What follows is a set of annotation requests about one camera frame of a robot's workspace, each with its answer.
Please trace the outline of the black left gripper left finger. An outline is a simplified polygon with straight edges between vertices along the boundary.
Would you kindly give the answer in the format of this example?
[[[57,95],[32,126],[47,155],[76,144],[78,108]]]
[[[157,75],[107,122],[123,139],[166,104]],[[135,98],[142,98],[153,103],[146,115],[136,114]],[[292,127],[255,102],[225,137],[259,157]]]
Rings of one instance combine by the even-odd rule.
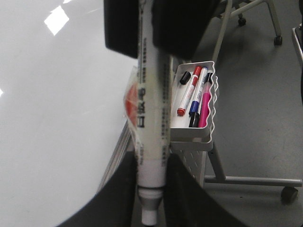
[[[136,188],[136,159],[126,152],[105,186],[60,227],[129,227]]]

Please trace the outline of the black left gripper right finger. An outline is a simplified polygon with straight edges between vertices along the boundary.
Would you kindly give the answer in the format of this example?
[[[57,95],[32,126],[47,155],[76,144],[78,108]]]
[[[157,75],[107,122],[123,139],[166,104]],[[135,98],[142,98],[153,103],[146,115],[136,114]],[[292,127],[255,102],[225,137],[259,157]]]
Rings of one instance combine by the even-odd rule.
[[[199,186],[176,154],[168,158],[164,211],[168,227],[245,227]]]

